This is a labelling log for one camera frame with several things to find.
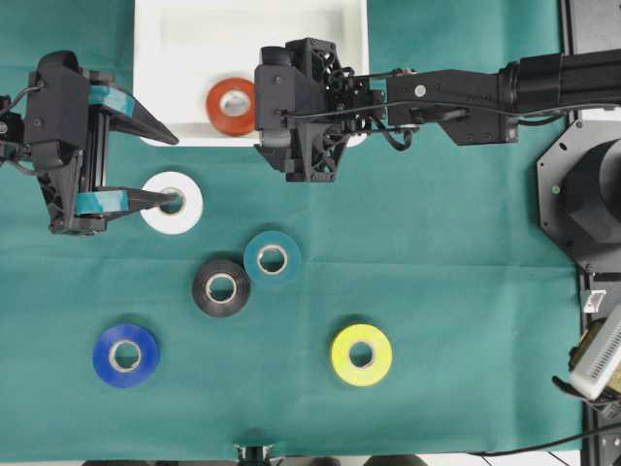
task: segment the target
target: teal tape roll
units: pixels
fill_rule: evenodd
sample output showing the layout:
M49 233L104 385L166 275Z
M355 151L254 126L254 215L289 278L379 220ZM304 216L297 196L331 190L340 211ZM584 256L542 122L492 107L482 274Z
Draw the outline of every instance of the teal tape roll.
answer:
M277 250L282 263L277 270L267 270L261 264L263 254ZM244 268L250 279L259 287L277 287L291 283L302 274L302 253L290 236L275 230L256 235L244 251Z
M88 103L106 106L109 109L126 114L128 117L134 114L134 98L122 90L108 85L92 85L88 91Z
M76 196L76 215L104 214L129 210L127 191L79 192Z

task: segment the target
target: black cable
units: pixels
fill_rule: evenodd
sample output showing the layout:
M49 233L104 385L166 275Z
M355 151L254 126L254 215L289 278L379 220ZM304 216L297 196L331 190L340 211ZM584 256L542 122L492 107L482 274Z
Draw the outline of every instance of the black cable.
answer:
M567 461L565 461L563 458L558 457L556 454L554 454L552 451L549 451L547 454L549 454L550 456L552 456L553 458L556 458L560 463L563 463L565 466L571 466L570 463L568 463Z
M552 107L549 109L536 110L531 112L508 112L506 110L494 109L492 107L486 107L484 105L478 104L457 104L455 102L446 102L442 100L397 100L395 102L384 102L382 104L373 104L373 105L365 105L362 107L355 107L353 109L345 109L345 110L335 110L331 112L322 112L315 114L288 114L286 112L281 112L281 115L285 118L291 119L315 119L322 117L336 117L338 115L347 115L354 114L357 112L365 112L368 110L375 109L383 109L388 107L397 107L400 105L411 105L411 104L432 104L439 105L444 107L455 107L455 108L466 108L466 109L475 109L482 110L484 112L490 112L492 114L503 115L505 117L539 117L543 114L549 112L564 112L571 110L586 110L586 109L598 109L598 108L610 108L610 107L619 107L617 104L607 103L593 103L593 104L580 104L580 105L563 105L559 107Z
M376 124L377 129L379 130L381 135L384 137L386 141L388 141L388 144L390 144L390 146L392 146L393 149L401 152L403 150L407 150L411 146L411 138L412 138L413 131L408 131L408 130L404 131L404 141L400 142L390 135L390 133L388 132L388 129L386 128L386 126L384 126L384 123L382 123L381 120L373 116L371 117L371 119Z
M17 163L17 162L15 162L14 160L12 160L10 158L2 157L2 158L0 158L0 161L8 163L12 167L17 168L24 175L28 175L30 177L37 177L37 176L41 175L41 172L39 172L37 170L30 170L29 168L24 167L20 163Z
M43 86L34 86L34 87L26 87L25 89L22 89L17 95L16 95L16 99L11 102L11 104L9 104L8 107L5 107L4 109L0 110L0 117L3 116L4 114L8 113L11 109L13 109L21 99L23 99L23 97L26 94L29 94L30 92L34 92L35 90L39 90L41 89L41 87Z
M529 121L527 119L518 119L517 122L518 124L522 124L524 126L544 126L545 124L551 123L552 121L556 121L557 119L562 118L564 116L565 115L551 116L550 118L538 119L536 121Z
M547 444L533 445L533 446L524 447L521 449L508 449L506 451L492 451L492 452L480 451L480 452L474 452L470 454L473 454L474 456L494 457L494 456L508 456L510 454L517 454L517 453L526 453L527 451L537 451L539 449L551 449L553 447L558 447L559 445L566 444L567 442L573 442L574 440L586 439L588 437L593 437L594 435L598 435L603 432L607 432L609 430L614 430L618 428L621 428L621 422L615 422L613 424L598 427L597 429L587 430L586 432L571 435L570 437L565 437L563 439L555 440L554 442L548 442Z

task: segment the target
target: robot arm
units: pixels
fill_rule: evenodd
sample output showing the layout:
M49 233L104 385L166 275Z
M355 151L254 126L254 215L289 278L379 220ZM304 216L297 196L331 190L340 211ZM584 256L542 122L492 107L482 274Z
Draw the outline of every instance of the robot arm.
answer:
M372 87L378 81L386 92ZM263 48L255 86L259 152L290 182L331 182L354 135L381 133L405 150L420 125L437 123L459 146L504 144L517 142L519 124L615 107L621 50L523 58L495 74L398 69L355 76L341 66L335 44L304 39Z
M10 110L24 95L22 119ZM13 104L4 97L0 109L0 162L37 177L52 233L92 235L110 220L174 201L169 194L106 186L110 131L166 144L178 139L116 87L113 75L83 69L72 52L43 57L28 87Z

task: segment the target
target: screw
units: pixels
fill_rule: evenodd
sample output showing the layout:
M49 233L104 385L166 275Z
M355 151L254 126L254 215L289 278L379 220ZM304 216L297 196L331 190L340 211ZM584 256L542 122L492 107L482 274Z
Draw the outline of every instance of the screw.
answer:
M414 88L414 95L418 98L424 97L426 93L427 87L425 87L423 84L419 84L417 87Z

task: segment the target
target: tape roll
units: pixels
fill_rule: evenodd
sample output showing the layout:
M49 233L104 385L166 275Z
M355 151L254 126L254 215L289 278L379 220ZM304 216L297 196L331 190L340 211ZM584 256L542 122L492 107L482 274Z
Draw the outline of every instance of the tape roll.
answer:
M117 352L129 345L137 352L137 359L124 367L118 362ZM93 366L99 378L116 388L127 388L144 382L155 371L159 362L159 347L145 328L132 323L121 323L106 330L93 350Z
M229 281L228 293L218 295L216 280ZM229 317L245 306L250 295L250 278L245 270L230 260L212 260L201 266L192 284L194 302L213 317Z
M352 349L363 344L371 351L366 363L352 360ZM376 327L366 323L350 325L343 329L330 351L332 367L344 382L355 386L368 386L381 381L392 364L392 347L386 336Z
M279 254L281 261L267 267L267 254ZM245 247L244 267L250 279L259 286L277 287L295 281L302 274L302 253L293 239L275 230L259 233Z
M198 184L179 172L162 172L152 176L143 186L145 191L175 193L181 198L181 207L167 213L160 207L140 211L145 222L166 235L179 235L192 228L203 214L203 194Z
M210 89L207 115L213 127L228 136L244 136L254 129L254 84L229 78Z

